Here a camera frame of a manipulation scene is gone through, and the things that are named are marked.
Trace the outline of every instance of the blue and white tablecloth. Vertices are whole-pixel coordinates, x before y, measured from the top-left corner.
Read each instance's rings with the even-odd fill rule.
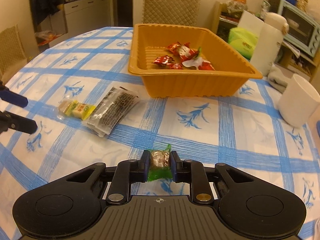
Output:
[[[31,118],[32,135],[9,130],[0,135],[0,239],[19,238],[12,218],[15,200],[28,190],[95,162],[117,165],[138,159],[143,149],[170,143],[181,159],[207,166],[228,163],[283,187],[306,205],[299,236],[320,239],[319,154],[309,128],[293,129],[280,116],[280,93],[264,80],[249,80],[232,97],[150,98],[140,77],[127,72],[132,28],[106,27],[46,50],[7,84],[29,99],[22,109],[0,102],[0,110]],[[99,138],[80,120],[59,120],[55,112],[66,96],[97,104],[112,86],[136,91],[142,99]],[[187,194],[169,179],[135,184],[133,194]]]

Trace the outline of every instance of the green candy wrapper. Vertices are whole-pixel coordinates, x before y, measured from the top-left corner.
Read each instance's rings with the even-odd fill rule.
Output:
[[[148,173],[148,181],[156,179],[168,178],[172,179],[169,155],[171,145],[168,144],[165,150],[149,150],[150,151],[150,169]]]

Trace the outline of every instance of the orange basket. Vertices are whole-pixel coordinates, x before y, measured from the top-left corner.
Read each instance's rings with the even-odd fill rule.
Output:
[[[152,64],[159,56],[172,56],[166,47],[176,41],[190,42],[194,49],[201,46],[201,56],[216,71],[159,69]],[[153,98],[231,96],[249,78],[262,78],[244,57],[208,29],[166,24],[134,26],[128,71],[141,76]]]

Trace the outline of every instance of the table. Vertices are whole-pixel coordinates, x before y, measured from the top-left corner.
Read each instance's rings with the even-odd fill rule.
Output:
[[[281,94],[265,80],[249,80],[232,97],[150,98],[141,78],[127,72],[131,38],[132,28],[118,27],[79,35],[44,51],[7,84],[29,104],[22,109],[2,101],[0,110],[35,120],[38,130],[0,135],[0,239],[19,238],[12,206],[26,191],[92,163],[114,166],[168,143],[181,159],[228,163],[294,192],[307,208],[299,236],[313,239],[315,225],[320,227],[319,154],[307,125],[293,129],[281,118]],[[96,105],[112,86],[136,91],[141,101],[108,139],[78,119],[57,117],[63,98]],[[188,191],[169,179],[132,187],[143,195]]]

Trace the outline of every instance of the quilted chair cover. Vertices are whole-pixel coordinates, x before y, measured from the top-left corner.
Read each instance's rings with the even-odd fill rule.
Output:
[[[144,0],[143,23],[195,26],[200,0]]]
[[[8,82],[26,63],[17,25],[0,32],[0,79],[3,83]]]

